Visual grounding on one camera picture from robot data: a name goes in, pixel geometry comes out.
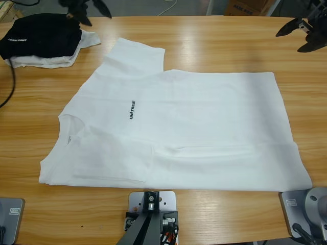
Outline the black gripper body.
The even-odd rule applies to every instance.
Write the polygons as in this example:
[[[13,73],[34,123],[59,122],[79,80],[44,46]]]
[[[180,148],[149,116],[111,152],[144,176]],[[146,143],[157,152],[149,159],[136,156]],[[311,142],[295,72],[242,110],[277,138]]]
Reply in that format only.
[[[326,47],[326,3],[319,3],[309,14],[307,21],[302,20],[299,29],[306,35],[306,43],[324,42]]]
[[[84,0],[59,0],[59,5],[68,9],[68,14],[74,18],[87,16],[87,4]]]

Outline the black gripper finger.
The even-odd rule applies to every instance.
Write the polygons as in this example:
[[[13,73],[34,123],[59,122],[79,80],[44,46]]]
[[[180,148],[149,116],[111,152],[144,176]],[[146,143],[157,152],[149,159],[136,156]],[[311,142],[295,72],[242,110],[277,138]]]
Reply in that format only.
[[[84,10],[79,10],[76,12],[76,20],[78,20],[81,24],[86,26],[92,26],[90,20],[87,17],[87,12]]]
[[[306,44],[301,46],[297,51],[299,53],[309,53],[309,52],[316,51],[316,50],[318,50],[320,48],[323,48],[323,47],[324,47],[324,42],[321,42],[321,43],[307,42]]]
[[[112,18],[111,12],[107,5],[102,0],[92,0],[93,5],[99,10],[99,12],[108,18]]]
[[[277,33],[276,37],[286,36],[292,33],[294,30],[299,29],[299,25],[302,23],[301,18],[295,18],[288,23],[286,23]]]

